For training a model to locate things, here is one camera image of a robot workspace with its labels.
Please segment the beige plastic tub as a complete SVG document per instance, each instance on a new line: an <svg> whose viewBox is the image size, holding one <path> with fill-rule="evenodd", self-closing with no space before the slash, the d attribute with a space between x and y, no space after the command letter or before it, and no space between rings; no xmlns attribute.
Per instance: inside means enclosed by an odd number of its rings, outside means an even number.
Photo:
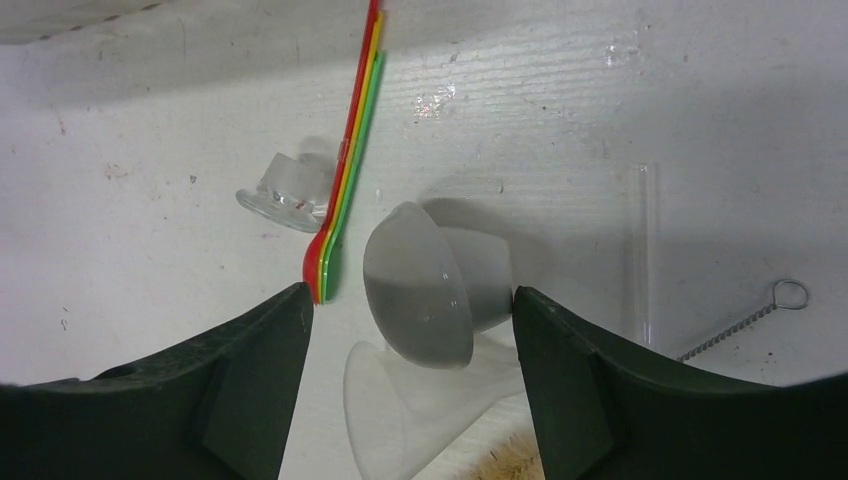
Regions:
<svg viewBox="0 0 848 480"><path fill-rule="evenodd" d="M26 45L167 4L152 0L2 0L1 44Z"/></svg>

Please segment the small clear stopper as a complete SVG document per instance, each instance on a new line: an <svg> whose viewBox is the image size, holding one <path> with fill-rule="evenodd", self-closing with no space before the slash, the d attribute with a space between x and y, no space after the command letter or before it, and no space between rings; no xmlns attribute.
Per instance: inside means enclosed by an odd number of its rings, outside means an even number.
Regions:
<svg viewBox="0 0 848 480"><path fill-rule="evenodd" d="M245 209L277 224L317 233L327 216L334 175L335 164L322 155L276 153L256 187L240 189L235 197Z"/></svg>

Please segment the rainbow plastic spoon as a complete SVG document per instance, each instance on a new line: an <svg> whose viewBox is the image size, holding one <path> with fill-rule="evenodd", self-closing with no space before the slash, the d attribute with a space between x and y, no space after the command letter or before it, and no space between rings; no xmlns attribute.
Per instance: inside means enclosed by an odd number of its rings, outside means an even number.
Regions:
<svg viewBox="0 0 848 480"><path fill-rule="evenodd" d="M372 43L377 33L379 8L380 2L378 0L371 0L368 4L357 72L345 131L337 156L327 215L318 233L308 245L303 259L302 277L310 287L314 305L319 305L322 301L323 258L328 248L330 236L340 218L342 191L346 177L349 175L349 164L353 155L353 143L362 118L363 107L361 103L363 102L363 97L366 95L367 84L370 81L371 70L373 69L374 48L372 47Z"/></svg>

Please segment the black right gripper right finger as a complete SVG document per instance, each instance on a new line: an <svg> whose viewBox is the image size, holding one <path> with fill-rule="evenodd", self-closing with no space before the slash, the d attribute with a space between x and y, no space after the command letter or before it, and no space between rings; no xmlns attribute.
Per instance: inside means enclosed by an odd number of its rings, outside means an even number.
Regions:
<svg viewBox="0 0 848 480"><path fill-rule="evenodd" d="M549 479L843 479L847 378L770 386L704 371L530 287L513 331Z"/></svg>

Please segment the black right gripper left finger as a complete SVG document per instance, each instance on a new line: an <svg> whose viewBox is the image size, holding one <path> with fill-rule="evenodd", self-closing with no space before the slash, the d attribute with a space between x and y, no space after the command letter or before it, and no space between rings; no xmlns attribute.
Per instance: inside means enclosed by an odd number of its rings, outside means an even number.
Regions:
<svg viewBox="0 0 848 480"><path fill-rule="evenodd" d="M275 479L313 325L296 283L89 380L1 388L5 479Z"/></svg>

